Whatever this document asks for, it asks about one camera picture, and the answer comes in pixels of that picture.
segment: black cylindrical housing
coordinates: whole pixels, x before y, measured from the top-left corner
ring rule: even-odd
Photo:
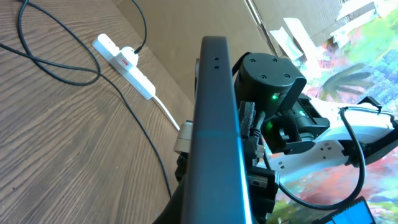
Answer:
[[[305,84],[305,77],[289,59],[249,54],[243,59],[235,80],[236,99],[238,105],[241,101],[255,102],[256,110],[266,112],[269,119],[284,100],[284,105],[291,109]]]

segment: white power strip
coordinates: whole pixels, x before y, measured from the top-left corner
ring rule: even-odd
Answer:
[[[93,47],[147,100],[155,96],[156,88],[137,68],[138,55],[132,47],[122,50],[106,35],[100,34]]]

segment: beige wall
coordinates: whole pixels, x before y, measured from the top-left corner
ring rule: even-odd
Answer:
[[[113,0],[141,37],[144,26],[131,0]],[[147,46],[191,101],[195,60],[205,35],[229,40],[231,63],[245,52],[269,53],[244,0],[137,0],[147,19]]]

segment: colorful mural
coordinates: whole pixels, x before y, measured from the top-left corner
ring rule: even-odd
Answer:
[[[304,93],[327,101],[357,103],[373,96],[384,109],[398,115],[398,10],[378,18],[349,34],[342,49],[331,43],[319,47],[321,74],[312,74],[305,64],[298,67],[307,77]],[[361,192],[377,223],[398,223],[398,149],[368,165]],[[300,198],[319,204],[337,203],[346,198],[358,181],[358,169],[340,166],[314,172],[287,183]],[[305,208],[279,191],[270,223],[277,219],[311,223],[330,212]]]

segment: wooden floor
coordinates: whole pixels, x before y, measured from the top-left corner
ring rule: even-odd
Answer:
[[[120,47],[142,40],[110,0],[35,0],[85,44],[100,33]],[[16,32],[21,2],[0,0],[0,43],[23,51]],[[95,68],[82,47],[51,18],[28,7],[23,17],[34,55]],[[125,94],[165,162],[172,188],[177,131],[95,52],[103,74]],[[193,105],[148,48],[139,68],[177,123]],[[85,72],[51,68],[83,81]],[[71,86],[30,60],[0,49],[0,223],[151,223],[169,196],[156,156],[111,85]]]

